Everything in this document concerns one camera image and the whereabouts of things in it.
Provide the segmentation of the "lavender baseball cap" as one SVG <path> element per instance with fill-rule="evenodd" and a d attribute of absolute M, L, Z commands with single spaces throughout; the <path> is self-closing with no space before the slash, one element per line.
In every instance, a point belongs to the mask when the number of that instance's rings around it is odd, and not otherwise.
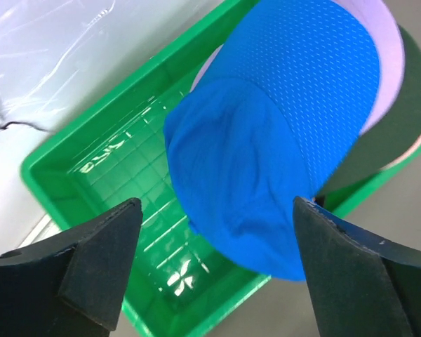
<path fill-rule="evenodd" d="M 373 40 L 380 62 L 380 83 L 374 106 L 359 134 L 378 123 L 396 100 L 403 83 L 405 52 L 398 25 L 383 1 L 336 1 L 360 24 Z"/>

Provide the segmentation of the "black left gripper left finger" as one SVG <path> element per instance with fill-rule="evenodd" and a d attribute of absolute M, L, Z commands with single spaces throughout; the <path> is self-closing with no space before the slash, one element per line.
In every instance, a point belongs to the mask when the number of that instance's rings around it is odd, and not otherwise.
<path fill-rule="evenodd" d="M 142 225 L 130 198 L 100 216 L 0 256 L 0 336 L 115 331 Z"/>

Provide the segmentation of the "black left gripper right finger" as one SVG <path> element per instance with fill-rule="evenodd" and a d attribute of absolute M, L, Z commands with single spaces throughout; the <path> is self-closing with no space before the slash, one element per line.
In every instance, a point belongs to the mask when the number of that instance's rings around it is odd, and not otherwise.
<path fill-rule="evenodd" d="M 293 220 L 321 336 L 421 336 L 421 251 L 301 197 Z"/>

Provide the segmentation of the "blue baseball cap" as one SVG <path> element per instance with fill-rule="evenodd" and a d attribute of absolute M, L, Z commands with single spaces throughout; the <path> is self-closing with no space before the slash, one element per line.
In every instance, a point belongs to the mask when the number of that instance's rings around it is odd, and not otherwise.
<path fill-rule="evenodd" d="M 302 281 L 293 201 L 350 151 L 380 83 L 367 30 L 334 1 L 261 1 L 163 129 L 191 228 L 249 270 Z"/>

